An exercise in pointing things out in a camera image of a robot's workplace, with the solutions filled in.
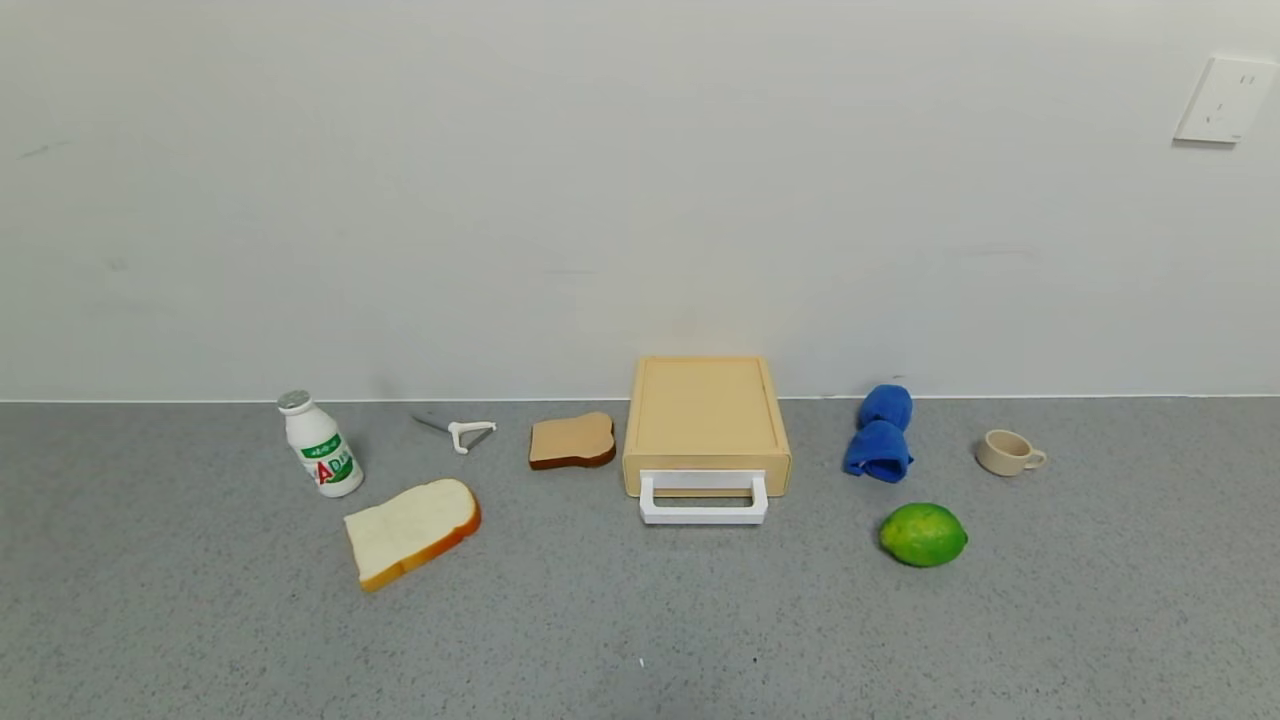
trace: vegetable peeler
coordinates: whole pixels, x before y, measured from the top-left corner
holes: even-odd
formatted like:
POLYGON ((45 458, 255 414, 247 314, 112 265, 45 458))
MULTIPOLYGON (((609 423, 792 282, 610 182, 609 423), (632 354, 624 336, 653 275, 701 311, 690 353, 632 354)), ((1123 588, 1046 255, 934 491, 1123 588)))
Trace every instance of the vegetable peeler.
POLYGON ((498 429, 497 423, 479 421, 479 423, 449 423, 448 425, 435 420, 430 414, 428 415, 415 415, 410 413, 410 418, 415 421, 421 423, 429 428, 447 433, 453 438, 453 452, 458 455, 466 455, 472 447, 480 445, 480 441, 489 437, 494 430, 498 429), (480 434, 472 437, 466 445, 462 443, 462 436, 466 433, 479 432, 480 434))

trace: white power socket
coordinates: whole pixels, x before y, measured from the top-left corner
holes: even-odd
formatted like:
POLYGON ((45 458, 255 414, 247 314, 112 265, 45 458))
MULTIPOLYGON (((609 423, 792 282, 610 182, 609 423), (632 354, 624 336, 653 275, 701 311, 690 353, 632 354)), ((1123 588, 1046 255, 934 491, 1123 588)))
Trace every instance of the white power socket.
POLYGON ((1174 140, 1239 142, 1258 117, 1280 65, 1210 58, 1174 140))

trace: green lime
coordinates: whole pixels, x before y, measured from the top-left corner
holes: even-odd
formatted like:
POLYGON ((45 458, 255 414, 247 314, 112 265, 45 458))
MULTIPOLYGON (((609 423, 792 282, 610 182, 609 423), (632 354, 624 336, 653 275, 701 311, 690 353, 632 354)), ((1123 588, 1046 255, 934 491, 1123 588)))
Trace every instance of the green lime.
POLYGON ((969 534, 960 520, 932 502, 904 505, 881 525, 881 546, 899 561, 916 568, 951 562, 966 542, 969 534))

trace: white plastic bottle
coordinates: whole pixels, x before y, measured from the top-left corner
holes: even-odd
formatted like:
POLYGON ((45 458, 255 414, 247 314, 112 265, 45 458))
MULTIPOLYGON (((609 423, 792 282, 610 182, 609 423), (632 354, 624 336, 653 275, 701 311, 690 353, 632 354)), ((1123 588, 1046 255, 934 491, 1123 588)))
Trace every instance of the white plastic bottle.
POLYGON ((365 482, 365 471, 338 432, 338 423, 316 407, 311 393, 294 389, 276 401, 284 415, 284 434, 289 447, 311 475, 320 495, 342 497, 365 482))

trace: blue towel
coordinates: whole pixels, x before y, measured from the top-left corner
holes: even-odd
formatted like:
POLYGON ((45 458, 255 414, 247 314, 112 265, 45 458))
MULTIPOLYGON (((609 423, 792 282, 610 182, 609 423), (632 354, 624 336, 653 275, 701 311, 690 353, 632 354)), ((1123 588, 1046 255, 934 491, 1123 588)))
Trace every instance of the blue towel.
POLYGON ((872 420, 858 430, 845 451, 845 471, 896 483, 906 477, 915 459, 906 450, 906 436, 887 420, 872 420))
POLYGON ((900 430, 911 423, 911 393, 902 386, 876 386, 858 409, 858 427, 884 420, 900 430))

